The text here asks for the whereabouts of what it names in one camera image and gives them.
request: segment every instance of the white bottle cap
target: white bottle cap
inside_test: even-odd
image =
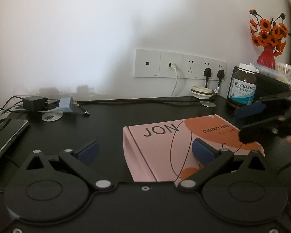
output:
[[[240,63],[239,68],[249,73],[255,73],[255,70],[256,70],[256,68],[252,64],[246,65],[246,64]]]

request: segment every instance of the triangular hole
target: triangular hole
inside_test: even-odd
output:
[[[44,165],[42,164],[40,157],[36,156],[29,163],[27,170],[41,169],[41,168],[44,168]]]
[[[249,168],[256,169],[256,170],[265,170],[265,167],[263,166],[261,160],[258,157],[254,157],[250,164]]]

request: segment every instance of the bottle label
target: bottle label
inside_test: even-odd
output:
[[[238,103],[249,105],[255,95],[255,84],[233,78],[229,97]]]

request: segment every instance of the screw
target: screw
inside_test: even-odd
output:
[[[180,185],[185,188],[192,188],[196,186],[196,182],[194,180],[183,180],[180,182]]]
[[[144,186],[144,187],[141,188],[141,190],[142,190],[142,191],[149,191],[150,188],[149,188],[148,186]]]
[[[23,233],[23,232],[20,229],[15,228],[13,229],[13,233]]]
[[[99,189],[106,189],[111,186],[111,182],[108,180],[99,180],[95,183],[95,185]]]
[[[278,130],[276,128],[273,128],[272,129],[272,133],[275,134],[275,135],[277,135],[278,134]]]

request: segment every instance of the bottle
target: bottle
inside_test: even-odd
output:
[[[234,73],[230,85],[230,93],[227,98],[228,105],[238,108],[252,103],[257,87],[255,71],[256,68],[252,64],[239,64],[238,71]]]

